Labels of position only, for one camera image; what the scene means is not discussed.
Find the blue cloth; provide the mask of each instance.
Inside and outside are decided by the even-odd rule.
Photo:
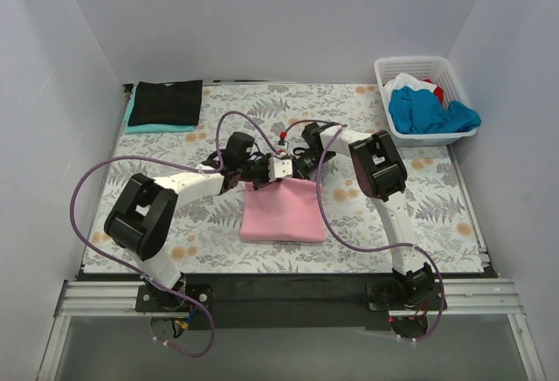
[[[396,90],[388,109],[401,134],[451,134],[467,132],[481,124],[480,116],[471,108],[453,100],[445,109],[429,90]]]
[[[136,96],[136,86],[132,90],[132,94],[130,95],[130,101],[128,102],[126,113],[124,114],[124,122],[126,123],[126,127],[124,128],[125,135],[152,134],[155,132],[192,132],[193,130],[196,130],[196,126],[161,125],[157,123],[128,126],[128,119],[130,118],[130,115],[132,114],[132,109],[134,108],[135,96]]]

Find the gray wall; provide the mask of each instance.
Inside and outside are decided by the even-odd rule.
[[[445,56],[475,0],[77,0],[123,82],[373,82],[383,56]]]
[[[491,258],[559,379],[559,0],[478,0],[450,59],[483,124],[457,147]]]
[[[75,0],[0,0],[0,18],[0,379],[31,380],[83,252],[70,194],[107,157],[122,87]],[[84,229],[99,188],[81,197]]]

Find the black cloth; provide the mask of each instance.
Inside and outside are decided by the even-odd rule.
[[[128,126],[158,123],[196,126],[202,105],[202,80],[171,86],[140,82]]]

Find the floral tablecloth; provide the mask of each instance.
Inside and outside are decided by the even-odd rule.
[[[380,95],[374,86],[359,85],[218,85],[204,88],[200,125],[192,133],[122,135],[117,156],[140,155],[196,165],[215,150],[219,116],[229,110],[248,113],[270,137],[299,119],[332,119],[351,129],[375,132],[388,128]],[[257,137],[252,125],[229,116],[221,144],[235,130]],[[302,128],[290,135],[293,146],[304,143]],[[457,171],[446,147],[399,149],[409,172],[406,197],[419,244],[433,255],[443,272],[481,272],[478,240]],[[144,162],[111,166],[90,240],[111,254],[130,260],[103,232],[103,223],[125,182],[137,172],[166,176],[177,171]],[[336,230],[358,246],[387,243],[380,217],[361,193],[351,161],[337,156],[325,165],[324,207]],[[220,197],[207,197],[177,209],[164,248],[185,273],[334,273],[390,272],[389,253],[357,253],[328,235],[321,244],[256,243],[238,238],[243,219],[244,185]],[[128,270],[87,249],[88,274]]]

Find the white cloth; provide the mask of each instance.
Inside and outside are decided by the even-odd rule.
[[[432,84],[430,82],[420,81],[413,78],[407,73],[400,73],[395,79],[388,81],[384,84],[383,88],[386,92],[388,100],[392,100],[392,92],[395,90],[401,90],[404,87],[409,87],[413,91],[418,90],[429,90],[432,93],[437,88],[437,84]]]

